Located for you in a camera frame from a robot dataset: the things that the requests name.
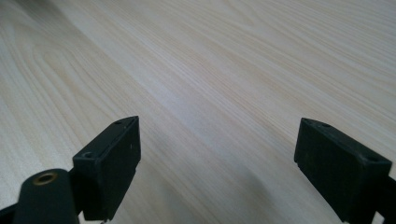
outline black plastic part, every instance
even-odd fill
[[[9,207],[6,207],[0,210],[0,224],[11,224],[14,219],[15,209],[17,205],[12,204]]]
[[[372,222],[391,161],[312,119],[301,120],[294,160],[342,221]]]
[[[12,223],[79,223],[67,171],[52,169],[26,179]]]
[[[112,219],[140,161],[139,118],[109,125],[77,155],[70,176],[77,212],[87,220]]]
[[[380,189],[378,212],[385,218],[384,224],[396,223],[396,181],[390,177]]]

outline mounting hole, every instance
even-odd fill
[[[92,158],[93,154],[91,152],[85,152],[84,154],[82,154],[82,157],[84,158]]]
[[[33,180],[33,184],[36,186],[42,186],[49,184],[50,182],[54,181],[58,174],[54,172],[44,173]]]

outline brass insert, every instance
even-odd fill
[[[54,181],[57,176],[58,176],[58,174],[56,174],[55,172],[44,173],[44,174],[36,177],[35,180],[33,180],[33,184],[36,186],[43,186],[43,185],[49,184],[50,182]]]

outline wood grain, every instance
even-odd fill
[[[138,115],[112,223],[340,223],[293,162],[300,118],[396,161],[395,21],[392,0],[0,0],[0,206]]]

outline light wood surface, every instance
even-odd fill
[[[396,161],[395,59],[392,0],[0,0],[0,206],[138,115],[111,223],[341,223],[293,161],[300,118]]]

